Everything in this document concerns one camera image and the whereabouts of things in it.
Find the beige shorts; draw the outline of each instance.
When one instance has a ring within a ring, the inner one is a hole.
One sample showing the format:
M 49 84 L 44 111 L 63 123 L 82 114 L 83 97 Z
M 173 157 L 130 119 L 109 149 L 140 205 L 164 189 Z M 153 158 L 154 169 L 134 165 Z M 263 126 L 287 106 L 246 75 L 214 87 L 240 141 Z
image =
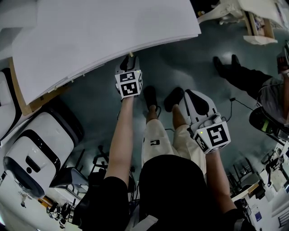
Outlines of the beige shorts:
M 168 134 L 159 120 L 151 120 L 147 123 L 144 132 L 142 148 L 142 165 L 153 157 L 160 155 L 176 155 L 192 160 L 206 174 L 206 159 L 202 149 L 190 137 L 187 131 L 189 125 L 182 125 L 175 131 L 173 144 L 171 145 Z

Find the concrete floor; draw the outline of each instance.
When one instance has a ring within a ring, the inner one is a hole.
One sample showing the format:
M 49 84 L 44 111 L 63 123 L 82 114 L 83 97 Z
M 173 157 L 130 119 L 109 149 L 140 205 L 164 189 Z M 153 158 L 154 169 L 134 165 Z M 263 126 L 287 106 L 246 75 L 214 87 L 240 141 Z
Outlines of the concrete floor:
M 157 100 L 162 107 L 160 120 L 165 128 L 172 128 L 172 116 L 163 107 L 165 97 L 176 86 L 183 89 L 200 91 L 212 98 L 222 116 L 229 117 L 230 101 L 236 97 L 247 106 L 256 107 L 256 101 L 245 92 L 230 85 L 220 78 L 214 69 L 212 58 L 219 56 L 224 63 L 230 63 L 231 55 L 239 57 L 241 65 L 261 70 L 276 78 L 276 55 L 281 51 L 283 41 L 288 34 L 275 30 L 278 44 L 267 46 L 251 45 L 243 40 L 247 29 L 244 23 L 218 25 L 216 21 L 200 25 L 202 34 L 186 41 L 174 42 L 148 48 L 135 54 L 140 59 L 144 87 L 153 85 L 157 91 Z M 74 166 L 83 148 L 85 153 L 80 165 L 82 173 L 88 175 L 93 158 L 98 153 L 97 146 L 103 145 L 108 151 L 117 123 L 117 114 L 121 107 L 120 95 L 115 89 L 114 70 L 121 62 L 118 58 L 103 67 L 79 77 L 61 98 L 80 120 L 85 137 L 71 154 L 67 165 Z M 134 150 L 132 164 L 136 168 L 135 176 L 141 170 L 141 146 L 145 129 L 146 111 L 143 95 L 135 99 L 134 105 Z M 232 164 L 248 157 L 252 164 L 261 171 L 260 159 L 274 148 L 276 142 L 249 124 L 251 111 L 241 104 L 233 103 L 233 116 L 228 122 L 232 142 L 221 150 L 222 161 L 226 170 Z

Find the person lying on floor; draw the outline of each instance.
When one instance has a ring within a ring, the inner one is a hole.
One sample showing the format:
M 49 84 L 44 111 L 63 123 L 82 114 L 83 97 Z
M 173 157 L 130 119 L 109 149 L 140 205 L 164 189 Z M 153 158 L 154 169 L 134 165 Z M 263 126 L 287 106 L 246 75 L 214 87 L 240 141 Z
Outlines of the person lying on floor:
M 223 65 L 218 57 L 213 58 L 213 63 L 220 77 L 258 100 L 275 120 L 289 124 L 289 67 L 283 55 L 277 58 L 278 72 L 283 80 L 241 66 L 236 55 L 232 55 L 231 65 Z
M 134 227 L 127 226 L 134 98 L 123 99 L 105 179 L 98 196 L 90 201 L 84 231 L 255 230 L 230 198 L 219 151 L 205 155 L 191 138 L 178 105 L 183 95 L 184 91 L 176 88 L 164 101 L 175 129 L 171 145 L 157 117 L 155 89 L 144 90 L 149 112 L 139 180 L 139 222 Z

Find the black shirt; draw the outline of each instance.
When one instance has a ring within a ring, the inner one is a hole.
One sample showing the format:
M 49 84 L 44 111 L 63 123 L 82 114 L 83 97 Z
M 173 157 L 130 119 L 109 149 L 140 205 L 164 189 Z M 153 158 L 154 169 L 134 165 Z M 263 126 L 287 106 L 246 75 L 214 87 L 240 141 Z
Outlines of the black shirt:
M 162 155 L 147 161 L 140 174 L 139 187 L 140 219 L 147 215 L 158 219 L 149 231 L 218 228 L 233 231 L 235 222 L 242 218 L 237 209 L 226 214 L 218 211 L 201 169 L 182 157 Z M 92 230 L 95 224 L 99 227 L 97 230 L 125 230 L 129 221 L 125 182 L 108 177 L 97 194 L 90 203 L 84 230 Z M 247 223 L 243 226 L 246 230 L 255 230 Z

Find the gray floor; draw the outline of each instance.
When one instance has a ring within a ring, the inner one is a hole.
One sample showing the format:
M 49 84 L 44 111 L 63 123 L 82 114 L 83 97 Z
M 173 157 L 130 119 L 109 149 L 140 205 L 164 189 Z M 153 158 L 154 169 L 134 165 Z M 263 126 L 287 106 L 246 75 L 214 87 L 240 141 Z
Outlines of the gray floor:
M 229 98 L 236 97 L 251 108 L 256 106 L 256 101 L 245 92 L 218 76 L 212 64 L 213 56 L 219 56 L 224 63 L 230 63 L 231 55 L 236 54 L 243 66 L 278 78 L 276 55 L 281 51 L 284 39 L 289 38 L 288 34 L 275 30 L 278 44 L 257 46 L 243 40 L 243 35 L 247 33 L 243 23 L 220 26 L 216 21 L 208 21 L 201 24 L 201 31 L 202 34 L 197 38 L 135 53 L 140 59 L 144 87 L 153 85 L 156 88 L 158 103 L 162 107 L 160 120 L 165 128 L 172 128 L 172 116 L 164 110 L 163 101 L 176 86 L 208 95 L 214 100 L 218 111 L 227 118 L 230 114 Z M 104 151 L 108 151 L 110 147 L 121 106 L 114 77 L 115 66 L 120 61 L 120 58 L 112 60 L 84 77 L 79 77 L 61 96 L 85 130 L 84 140 L 74 149 L 67 162 L 70 166 L 75 165 L 81 150 L 85 148 L 80 163 L 84 166 L 84 175 L 88 175 L 93 166 L 92 160 L 98 153 L 97 146 L 102 144 Z M 141 95 L 134 105 L 132 164 L 136 168 L 136 178 L 141 170 L 145 110 L 144 98 Z M 233 116 L 228 122 L 232 142 L 221 150 L 226 169 L 230 169 L 233 163 L 244 157 L 248 157 L 253 165 L 259 168 L 260 159 L 275 146 L 275 141 L 249 124 L 250 112 L 239 103 L 233 103 Z

